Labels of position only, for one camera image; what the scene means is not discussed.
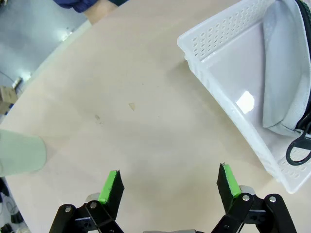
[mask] cup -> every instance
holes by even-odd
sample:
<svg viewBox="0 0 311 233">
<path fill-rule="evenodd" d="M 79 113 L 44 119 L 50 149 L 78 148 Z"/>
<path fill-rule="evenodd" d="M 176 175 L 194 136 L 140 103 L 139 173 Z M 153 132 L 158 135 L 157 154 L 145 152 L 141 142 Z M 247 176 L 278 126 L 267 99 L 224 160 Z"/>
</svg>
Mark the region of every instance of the cup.
<svg viewBox="0 0 311 233">
<path fill-rule="evenodd" d="M 46 157 L 41 138 L 0 130 L 0 177 L 39 170 Z"/>
</svg>

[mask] brown box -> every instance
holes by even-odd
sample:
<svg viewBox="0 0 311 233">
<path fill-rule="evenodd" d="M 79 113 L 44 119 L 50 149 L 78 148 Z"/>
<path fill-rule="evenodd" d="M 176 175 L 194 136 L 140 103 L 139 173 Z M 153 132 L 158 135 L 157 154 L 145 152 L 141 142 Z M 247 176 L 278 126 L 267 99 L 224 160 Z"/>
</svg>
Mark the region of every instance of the brown box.
<svg viewBox="0 0 311 233">
<path fill-rule="evenodd" d="M 17 101 L 17 95 L 13 88 L 0 86 L 0 114 L 5 114 Z"/>
</svg>

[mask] black strap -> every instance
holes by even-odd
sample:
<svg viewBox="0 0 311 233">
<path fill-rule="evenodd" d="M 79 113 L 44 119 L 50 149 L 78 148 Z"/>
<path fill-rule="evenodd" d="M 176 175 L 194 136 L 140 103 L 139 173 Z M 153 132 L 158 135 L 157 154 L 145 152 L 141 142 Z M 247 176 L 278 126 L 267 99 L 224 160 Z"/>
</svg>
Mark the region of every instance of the black strap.
<svg viewBox="0 0 311 233">
<path fill-rule="evenodd" d="M 287 148 L 286 150 L 286 160 L 287 162 L 290 164 L 290 165 L 293 165 L 293 166 L 299 166 L 299 165 L 302 165 L 304 163 L 306 163 L 309 159 L 311 159 L 311 151 L 310 153 L 302 160 L 299 160 L 299 161 L 294 161 L 291 159 L 291 152 L 292 152 L 292 149 L 294 147 L 297 147 L 297 148 L 302 148 L 302 149 L 306 149 L 306 150 L 311 150 L 311 138 L 307 138 L 306 137 L 306 134 L 307 132 L 309 132 L 310 130 L 310 126 L 311 126 L 311 122 L 308 123 L 305 131 L 303 132 L 303 134 L 297 138 L 296 140 L 294 140 Z"/>
</svg>

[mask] white plastic basket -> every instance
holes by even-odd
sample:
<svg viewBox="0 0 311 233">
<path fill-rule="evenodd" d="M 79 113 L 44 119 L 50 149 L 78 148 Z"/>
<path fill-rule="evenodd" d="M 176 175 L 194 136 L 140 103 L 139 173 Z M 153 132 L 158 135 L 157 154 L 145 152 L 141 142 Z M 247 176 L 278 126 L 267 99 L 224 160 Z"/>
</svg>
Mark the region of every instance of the white plastic basket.
<svg viewBox="0 0 311 233">
<path fill-rule="evenodd" d="M 181 35 L 177 43 L 190 70 L 225 110 L 264 168 L 296 192 L 311 175 L 311 160 L 292 166 L 293 138 L 262 127 L 265 52 L 262 18 L 274 0 L 242 0 Z M 294 160 L 309 151 L 294 149 Z"/>
</svg>

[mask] screw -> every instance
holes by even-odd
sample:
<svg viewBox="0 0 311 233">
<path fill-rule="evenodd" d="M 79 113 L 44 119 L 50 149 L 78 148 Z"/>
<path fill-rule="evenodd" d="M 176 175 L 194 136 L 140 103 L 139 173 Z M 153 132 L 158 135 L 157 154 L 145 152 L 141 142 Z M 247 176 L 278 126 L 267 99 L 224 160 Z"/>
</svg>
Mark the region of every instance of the screw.
<svg viewBox="0 0 311 233">
<path fill-rule="evenodd" d="M 70 211 L 71 211 L 71 207 L 70 206 L 66 207 L 65 212 L 68 213 Z"/>
<path fill-rule="evenodd" d="M 273 197 L 273 196 L 271 196 L 271 197 L 269 198 L 269 201 L 271 201 L 271 202 L 276 202 L 276 198 Z"/>
<path fill-rule="evenodd" d="M 97 203 L 96 203 L 96 202 L 92 202 L 91 205 L 90 205 L 91 209 L 95 209 L 96 206 L 97 206 Z"/>
<path fill-rule="evenodd" d="M 242 197 L 242 199 L 243 199 L 244 201 L 248 201 L 248 200 L 249 200 L 249 196 L 244 195 L 244 196 Z"/>
</svg>

